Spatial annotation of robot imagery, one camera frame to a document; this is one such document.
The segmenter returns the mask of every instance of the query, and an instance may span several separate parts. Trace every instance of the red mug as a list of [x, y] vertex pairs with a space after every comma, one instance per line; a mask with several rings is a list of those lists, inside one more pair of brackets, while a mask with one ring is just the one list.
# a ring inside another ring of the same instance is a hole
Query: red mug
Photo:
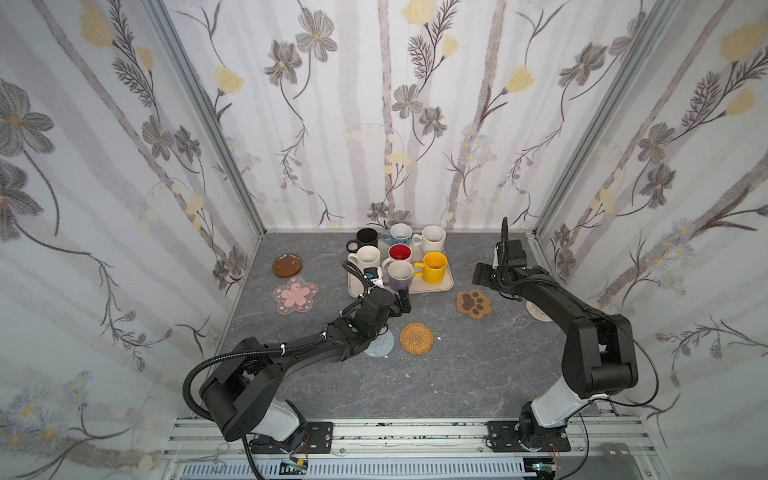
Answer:
[[389, 248], [389, 258], [393, 260], [410, 260], [411, 247], [397, 243]]
[[386, 271], [387, 266], [396, 260], [405, 260], [406, 262], [411, 260], [411, 247], [402, 243], [392, 245], [389, 248], [389, 258], [382, 262], [382, 269]]

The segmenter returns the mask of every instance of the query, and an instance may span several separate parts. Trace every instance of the blue patterned mug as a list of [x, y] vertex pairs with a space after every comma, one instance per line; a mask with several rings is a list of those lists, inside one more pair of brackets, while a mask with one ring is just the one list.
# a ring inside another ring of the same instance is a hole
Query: blue patterned mug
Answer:
[[382, 233], [381, 239], [389, 246], [397, 243], [410, 245], [413, 239], [413, 230], [405, 223], [395, 223], [389, 228], [389, 232]]

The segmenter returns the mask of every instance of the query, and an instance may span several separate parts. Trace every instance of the yellow mug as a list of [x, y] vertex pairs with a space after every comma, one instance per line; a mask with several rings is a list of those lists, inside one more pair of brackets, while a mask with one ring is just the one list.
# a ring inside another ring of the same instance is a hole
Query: yellow mug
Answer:
[[420, 266], [421, 272], [413, 273], [413, 276], [420, 276], [430, 285], [437, 285], [442, 282], [445, 276], [445, 268], [448, 266], [448, 259], [440, 252], [429, 252], [424, 256], [424, 262], [413, 264], [414, 268]]

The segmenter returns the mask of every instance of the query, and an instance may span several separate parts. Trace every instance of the mug handle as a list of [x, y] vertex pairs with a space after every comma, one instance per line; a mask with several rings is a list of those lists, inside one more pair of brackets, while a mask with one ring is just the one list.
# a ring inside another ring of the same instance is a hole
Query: mug handle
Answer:
[[395, 259], [393, 259], [392, 257], [385, 258], [384, 261], [382, 262], [382, 272], [386, 272], [387, 271], [386, 270], [387, 265], [389, 265], [390, 263], [392, 263], [394, 261], [395, 261]]

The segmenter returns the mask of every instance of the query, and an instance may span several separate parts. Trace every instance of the mug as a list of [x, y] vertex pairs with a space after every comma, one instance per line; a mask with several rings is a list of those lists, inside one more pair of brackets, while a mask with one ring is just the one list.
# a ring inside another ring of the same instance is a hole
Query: mug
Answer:
[[398, 260], [409, 261], [411, 260], [411, 247], [403, 245], [402, 243], [395, 243], [389, 248], [388, 257], [382, 261], [382, 269], [385, 269], [387, 265]]
[[389, 228], [389, 232], [382, 233], [382, 240], [387, 245], [395, 245], [396, 243], [403, 243], [405, 245], [411, 244], [413, 238], [413, 230], [406, 223], [395, 223]]
[[421, 247], [422, 252], [442, 252], [445, 248], [445, 230], [437, 225], [425, 227], [421, 234], [413, 235], [413, 246]]
[[413, 283], [413, 265], [405, 260], [393, 260], [387, 268], [389, 274], [389, 288], [392, 290], [406, 290]]
[[350, 262], [356, 263], [358, 268], [365, 270], [372, 266], [379, 266], [381, 252], [379, 252], [378, 247], [365, 245], [364, 247], [360, 247], [356, 253], [350, 253], [346, 257]]
[[424, 262], [413, 264], [414, 267], [420, 266], [421, 272], [416, 272], [413, 276], [420, 276], [425, 283], [437, 285], [442, 282], [445, 276], [445, 268], [448, 266], [448, 259], [440, 252], [429, 252], [424, 256]]
[[[349, 248], [349, 245], [354, 243], [353, 248]], [[372, 247], [379, 247], [379, 232], [373, 228], [362, 228], [357, 230], [355, 238], [346, 243], [346, 251], [348, 253], [355, 253], [365, 245], [371, 245]]]

